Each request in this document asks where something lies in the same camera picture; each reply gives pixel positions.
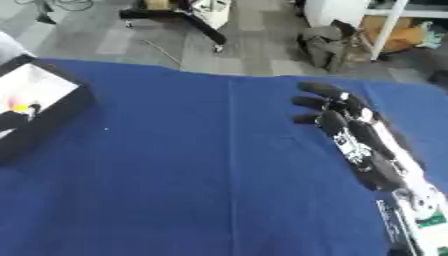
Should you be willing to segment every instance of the black box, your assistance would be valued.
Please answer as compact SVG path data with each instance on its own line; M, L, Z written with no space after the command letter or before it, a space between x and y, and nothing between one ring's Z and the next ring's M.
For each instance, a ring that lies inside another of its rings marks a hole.
M0 66L0 164L36 146L93 102L85 83L42 60L21 55Z

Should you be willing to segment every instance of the metal frame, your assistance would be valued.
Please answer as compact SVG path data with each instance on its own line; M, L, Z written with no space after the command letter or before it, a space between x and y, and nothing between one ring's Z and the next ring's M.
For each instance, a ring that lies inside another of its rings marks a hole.
M221 52L227 42L223 34L194 15L189 0L178 0L177 8L171 10L149 10L144 0L136 0L131 8L120 11L120 18L127 21L128 27L132 27L130 20L134 19L181 18L215 42L215 52Z

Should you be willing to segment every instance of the gray carpet floor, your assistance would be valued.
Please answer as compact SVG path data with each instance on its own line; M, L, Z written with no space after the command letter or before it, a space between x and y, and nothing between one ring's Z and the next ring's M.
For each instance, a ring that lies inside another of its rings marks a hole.
M126 28L118 11L132 0L95 0L93 8L51 14L57 26L35 22L33 5L0 1L0 30L42 57L160 65L191 72L230 75L328 75L312 67L295 44L307 26L286 0L235 0L231 17L220 31L229 42L221 54L212 42L180 20L138 20ZM173 61L157 47L179 61ZM425 83L434 69L448 63L448 44L437 51L413 50L390 62L345 68L337 76Z

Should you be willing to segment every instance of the robotic arm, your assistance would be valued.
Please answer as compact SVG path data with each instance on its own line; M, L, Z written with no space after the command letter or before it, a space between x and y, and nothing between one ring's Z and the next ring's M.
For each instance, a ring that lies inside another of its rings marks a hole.
M328 84L303 82L319 97L297 96L298 106L317 111L294 117L333 140L353 173L381 198L377 204L392 243L390 255L448 255L448 202L424 176L403 136L353 94Z

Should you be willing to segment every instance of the wire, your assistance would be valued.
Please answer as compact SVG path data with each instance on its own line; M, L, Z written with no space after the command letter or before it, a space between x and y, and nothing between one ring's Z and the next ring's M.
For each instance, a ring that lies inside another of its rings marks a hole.
M167 51L165 51L165 49L163 49L162 47L156 45L155 43L149 41L149 40L142 40L143 42L151 45L152 47L156 48L157 50L159 50L160 52L162 52L163 54L165 54L168 58L170 58L172 61L174 61L177 65L179 65L179 68L182 67L182 64L180 63L180 61L178 59L176 59L175 57L173 57L171 54L169 54Z
M36 1L37 0L26 0L26 1L14 0L14 2L16 4L20 4L20 5L32 4L32 3L35 3ZM95 4L93 2L93 0L51 0L51 2L53 5L58 6L59 8L65 10L65 11L69 11L69 12L86 11L86 10L92 8L93 5ZM83 6L81 8L70 7L70 6L75 6L75 5L85 5L85 6Z

